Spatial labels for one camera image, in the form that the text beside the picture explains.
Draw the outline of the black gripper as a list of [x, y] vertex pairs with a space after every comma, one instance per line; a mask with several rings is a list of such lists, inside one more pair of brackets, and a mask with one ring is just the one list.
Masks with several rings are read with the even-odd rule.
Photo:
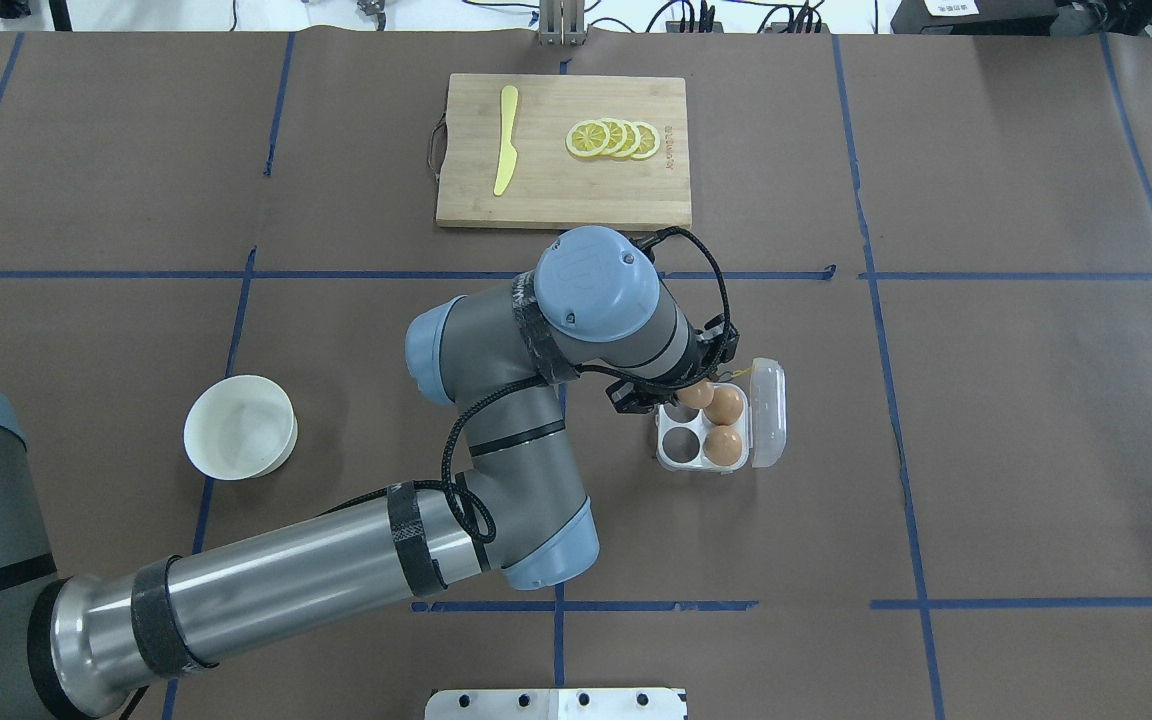
[[605, 396], [617, 414], [650, 414], [657, 406], [681, 406], [682, 392], [687, 387], [708, 381], [717, 369], [730, 363], [736, 354], [740, 333], [727, 325], [713, 325], [704, 331], [687, 328], [687, 336], [676, 332], [680, 340], [679, 353], [669, 351], [672, 363], [658, 377], [645, 372], [621, 372], [605, 388]]

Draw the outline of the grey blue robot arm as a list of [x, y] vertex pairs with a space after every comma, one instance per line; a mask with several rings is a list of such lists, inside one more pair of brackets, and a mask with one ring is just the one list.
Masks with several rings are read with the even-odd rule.
[[438, 478], [118, 579], [58, 574], [17, 414], [0, 392], [0, 719], [100, 719], [157, 682], [500, 571], [517, 591], [599, 552], [558, 388], [607, 376], [617, 414], [707, 381], [738, 333], [708, 247], [681, 227], [559, 234], [535, 270], [416, 316], [404, 361], [457, 410]]

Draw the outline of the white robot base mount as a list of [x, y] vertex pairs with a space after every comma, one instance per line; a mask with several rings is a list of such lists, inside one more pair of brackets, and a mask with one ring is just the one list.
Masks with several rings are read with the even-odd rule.
[[668, 687], [453, 689], [431, 694], [425, 719], [687, 719]]

